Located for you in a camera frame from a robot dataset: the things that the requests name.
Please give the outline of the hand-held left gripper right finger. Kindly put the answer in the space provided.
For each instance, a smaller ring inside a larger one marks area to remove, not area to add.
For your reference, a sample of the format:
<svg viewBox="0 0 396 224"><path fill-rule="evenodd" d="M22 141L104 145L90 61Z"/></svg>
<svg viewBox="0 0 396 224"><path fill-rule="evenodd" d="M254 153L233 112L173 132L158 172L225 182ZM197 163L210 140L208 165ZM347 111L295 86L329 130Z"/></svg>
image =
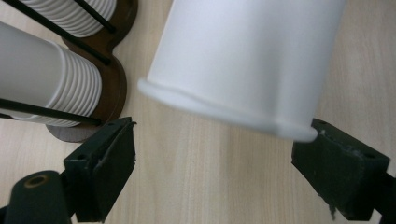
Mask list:
<svg viewBox="0 0 396 224"><path fill-rule="evenodd" d="M292 147L291 163L331 209L368 221L374 211L391 220L390 158L320 119L315 141Z"/></svg>

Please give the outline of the short stack of white cups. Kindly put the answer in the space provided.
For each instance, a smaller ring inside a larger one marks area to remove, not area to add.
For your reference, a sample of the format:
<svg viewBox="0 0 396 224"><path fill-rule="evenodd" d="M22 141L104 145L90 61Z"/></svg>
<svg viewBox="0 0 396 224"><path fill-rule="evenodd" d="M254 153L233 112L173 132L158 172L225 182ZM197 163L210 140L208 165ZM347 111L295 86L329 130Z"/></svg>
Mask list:
<svg viewBox="0 0 396 224"><path fill-rule="evenodd" d="M90 116L102 79L87 59L0 22L0 98Z"/></svg>

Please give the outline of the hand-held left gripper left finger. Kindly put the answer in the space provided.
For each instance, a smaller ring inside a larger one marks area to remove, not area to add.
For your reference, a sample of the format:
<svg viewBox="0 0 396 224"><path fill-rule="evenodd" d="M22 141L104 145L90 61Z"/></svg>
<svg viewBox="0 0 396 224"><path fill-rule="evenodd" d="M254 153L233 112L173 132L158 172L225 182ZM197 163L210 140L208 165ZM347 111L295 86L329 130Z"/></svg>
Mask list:
<svg viewBox="0 0 396 224"><path fill-rule="evenodd" d="M134 126L130 117L113 120L64 159L79 222L106 220L134 169Z"/></svg>

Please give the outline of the white paper cup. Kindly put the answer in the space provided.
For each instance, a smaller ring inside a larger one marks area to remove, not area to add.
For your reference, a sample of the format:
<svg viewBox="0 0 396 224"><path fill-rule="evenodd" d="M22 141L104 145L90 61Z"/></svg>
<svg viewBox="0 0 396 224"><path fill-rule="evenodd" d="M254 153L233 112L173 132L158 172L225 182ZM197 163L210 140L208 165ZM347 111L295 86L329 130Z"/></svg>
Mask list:
<svg viewBox="0 0 396 224"><path fill-rule="evenodd" d="M174 0L146 78L148 97L311 142L346 0Z"/></svg>

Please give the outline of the tall stack of white cups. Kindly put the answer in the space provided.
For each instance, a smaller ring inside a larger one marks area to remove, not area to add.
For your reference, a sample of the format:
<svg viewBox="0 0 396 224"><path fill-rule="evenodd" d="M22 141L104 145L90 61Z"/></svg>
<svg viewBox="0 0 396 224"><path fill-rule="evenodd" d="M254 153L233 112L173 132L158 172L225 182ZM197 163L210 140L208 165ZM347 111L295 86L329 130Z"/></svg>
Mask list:
<svg viewBox="0 0 396 224"><path fill-rule="evenodd" d="M74 0L21 0L25 5L75 37L95 35L104 26ZM109 21L117 0L83 0Z"/></svg>

